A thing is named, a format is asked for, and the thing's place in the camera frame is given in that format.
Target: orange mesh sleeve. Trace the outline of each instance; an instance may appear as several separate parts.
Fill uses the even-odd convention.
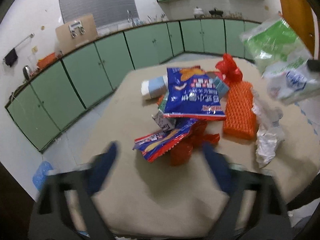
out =
[[[230,84],[223,132],[237,138],[251,140],[256,133],[256,115],[252,112],[251,83]]]

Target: brown cardboard panel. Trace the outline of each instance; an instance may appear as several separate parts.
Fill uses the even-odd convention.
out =
[[[59,41],[60,50],[63,54],[67,54],[70,51],[78,48],[79,46],[86,44],[90,41],[94,41],[98,37],[96,25],[94,23],[93,15],[83,15],[75,21],[82,21],[82,25],[85,30],[85,34],[81,34],[79,29],[76,29],[77,36],[72,37],[69,25],[74,23],[74,21],[67,22],[64,25],[56,28],[56,34]]]

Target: beige tabletop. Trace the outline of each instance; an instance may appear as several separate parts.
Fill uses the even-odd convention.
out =
[[[280,106],[280,124],[286,138],[276,157],[266,169],[273,170],[285,201],[302,191],[320,169],[320,145],[313,128],[295,105],[282,106],[266,94],[266,82],[256,68],[243,59],[235,59],[244,80],[271,106]],[[219,217],[228,197],[219,190],[199,150],[190,161],[179,167],[169,165],[165,154],[153,163],[141,152],[132,150],[134,139],[158,130],[151,118],[157,112],[156,100],[141,97],[143,80],[166,74],[167,66],[201,65],[213,70],[218,60],[198,60],[165,64],[130,72],[113,95],[103,116],[97,122],[84,148],[82,161],[100,154],[110,141],[119,141],[116,164],[104,184],[93,197],[111,231],[118,235],[158,237],[205,236]],[[210,122],[209,133],[222,135],[222,122]],[[243,164],[249,171],[259,172],[255,161],[255,142],[222,137],[216,148],[231,162]],[[250,212],[253,195],[244,195],[244,205],[237,226],[242,227]]]

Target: floor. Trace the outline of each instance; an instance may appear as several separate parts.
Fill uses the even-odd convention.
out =
[[[199,59],[212,59],[215,56],[185,53],[169,61],[181,62]],[[43,159],[51,165],[66,172],[73,170],[77,165],[82,164],[81,152],[82,147],[87,143],[89,134],[94,128],[95,123],[102,116],[105,108],[108,106],[110,99],[105,99],[91,111],[87,112],[79,121],[73,124],[60,138],[44,152]],[[315,133],[320,139],[320,96],[301,101],[297,104],[301,108],[301,113],[306,115],[308,123],[313,126]],[[309,205],[289,213],[292,225],[295,225],[303,217],[311,215],[319,204],[320,199],[313,201]]]

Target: blue snack package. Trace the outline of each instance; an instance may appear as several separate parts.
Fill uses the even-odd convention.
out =
[[[179,118],[175,129],[172,131],[155,132],[135,139],[133,150],[140,150],[143,157],[151,163],[187,137],[190,134],[192,125],[196,122],[197,119],[194,118]]]
[[[167,68],[168,101],[164,117],[188,117],[222,121],[221,108],[214,79],[199,68]]]

